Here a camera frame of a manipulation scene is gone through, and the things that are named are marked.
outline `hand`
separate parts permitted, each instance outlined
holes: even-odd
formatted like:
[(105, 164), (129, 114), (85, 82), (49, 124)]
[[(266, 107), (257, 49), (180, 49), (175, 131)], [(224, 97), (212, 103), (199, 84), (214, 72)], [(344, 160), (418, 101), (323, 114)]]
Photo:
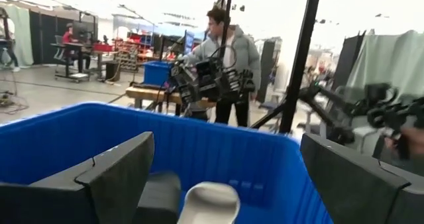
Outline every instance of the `hand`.
[(251, 93), (251, 94), (250, 94), (250, 100), (251, 100), (251, 101), (256, 100), (256, 95), (257, 95), (257, 94), (256, 94), (256, 92)]
[[(409, 153), (414, 155), (424, 154), (424, 129), (406, 128), (401, 130), (408, 140)], [(396, 144), (390, 138), (385, 138), (386, 147), (397, 154)]]

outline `gray floor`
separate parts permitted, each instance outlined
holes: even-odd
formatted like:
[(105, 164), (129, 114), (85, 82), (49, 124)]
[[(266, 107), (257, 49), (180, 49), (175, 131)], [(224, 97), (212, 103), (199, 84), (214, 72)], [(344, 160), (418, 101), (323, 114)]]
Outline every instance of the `gray floor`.
[[(22, 69), (20, 72), (12, 74), (10, 71), (0, 71), (0, 90), (17, 90), (17, 101), (23, 105), (28, 105), (27, 109), (13, 112), (11, 108), (0, 108), (0, 123), (6, 123), (16, 119), (21, 119), (39, 113), (49, 112), (67, 105), (81, 103), (85, 101), (110, 102), (119, 105), (130, 105), (133, 101), (126, 96), (125, 89), (129, 82), (133, 80), (132, 74), (121, 74), (120, 82), (109, 85), (97, 81), (75, 83), (66, 79), (54, 79), (55, 67), (36, 67)], [(136, 75), (136, 81), (142, 81), (142, 74)], [(250, 111), (250, 122), (254, 123), (266, 114), (266, 111), (258, 108), (258, 104), (253, 103)], [(214, 110), (211, 112), (211, 120), (214, 120)], [(293, 127), (304, 122), (306, 114), (298, 111), (293, 120)], [(234, 111), (231, 114), (230, 125), (237, 125)], [(295, 137), (301, 137), (302, 131), (294, 129)]]

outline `blue box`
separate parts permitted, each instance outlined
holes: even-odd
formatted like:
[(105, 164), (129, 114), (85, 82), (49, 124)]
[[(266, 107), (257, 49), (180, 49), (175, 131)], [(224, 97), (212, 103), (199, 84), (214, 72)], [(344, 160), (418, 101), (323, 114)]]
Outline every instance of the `blue box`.
[(0, 182), (31, 184), (145, 131), (155, 140), (151, 172), (177, 173), (184, 191), (232, 185), (237, 223), (332, 223), (294, 140), (102, 103), (0, 125)]
[(144, 81), (146, 85), (164, 86), (170, 73), (169, 62), (151, 61), (144, 64)]

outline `person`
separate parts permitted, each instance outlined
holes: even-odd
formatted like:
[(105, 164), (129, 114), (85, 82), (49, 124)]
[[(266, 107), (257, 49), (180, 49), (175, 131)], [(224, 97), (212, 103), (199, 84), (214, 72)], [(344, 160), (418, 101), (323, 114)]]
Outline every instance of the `person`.
[(15, 49), (15, 35), (10, 30), (9, 24), (8, 24), (7, 26), (9, 30), (9, 37), (6, 36), (5, 23), (7, 23), (7, 20), (9, 19), (3, 19), (1, 17), (0, 19), (1, 19), (0, 20), (0, 39), (3, 39), (5, 41), (5, 46), (2, 46), (0, 48), (2, 49), (2, 51), (0, 51), (0, 59), (3, 56), (3, 49), (5, 48), (7, 54), (12, 60), (13, 72), (19, 72), (21, 69), (19, 68), (18, 58), (16, 57), (15, 52), (13, 51)]
[[(77, 39), (74, 39), (72, 36), (72, 23), (68, 23), (66, 25), (66, 28), (68, 29), (65, 34), (62, 37), (62, 43), (68, 43), (68, 42), (79, 42)], [(65, 56), (67, 59), (70, 59), (71, 61), (77, 60), (78, 59), (78, 52), (73, 52), (73, 51), (67, 51), (65, 53)], [(82, 58), (85, 60), (85, 69), (88, 70), (90, 69), (90, 62), (91, 62), (91, 57), (89, 54), (83, 53), (82, 54)], [(82, 66), (79, 65), (80, 63), (78, 63), (78, 72), (82, 73)]]
[[(221, 47), (222, 35), (224, 32), (225, 10), (214, 7), (207, 12), (209, 17), (208, 38), (199, 46), (195, 47), (190, 54), (185, 56), (185, 60), (194, 64), (204, 60), (215, 53)], [(249, 100), (256, 99), (256, 92), (260, 87), (260, 57), (253, 41), (243, 33), (238, 25), (230, 25), (227, 30), (227, 44), (223, 57), (223, 65), (227, 68), (234, 68), (238, 72), (250, 70), (253, 73), (253, 83), (255, 92), (251, 93), (246, 100), (234, 101), (221, 97), (216, 106), (216, 123), (228, 124), (233, 105), (236, 109), (237, 124), (241, 127), (248, 126)]]
[[(409, 153), (412, 156), (419, 156), (424, 154), (424, 129), (418, 128), (405, 128), (401, 130), (402, 135), (408, 140)], [(398, 156), (395, 142), (390, 138), (385, 138), (384, 142), (386, 147)]]

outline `computer monitor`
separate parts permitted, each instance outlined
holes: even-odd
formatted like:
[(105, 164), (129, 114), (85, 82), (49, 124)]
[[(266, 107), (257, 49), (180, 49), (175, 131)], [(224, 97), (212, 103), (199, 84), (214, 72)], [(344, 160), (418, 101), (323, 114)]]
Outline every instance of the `computer monitor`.
[(185, 31), (184, 35), (184, 55), (189, 54), (194, 45), (194, 33)]
[(80, 43), (86, 43), (89, 39), (88, 26), (83, 22), (74, 21), (72, 23), (72, 36)]

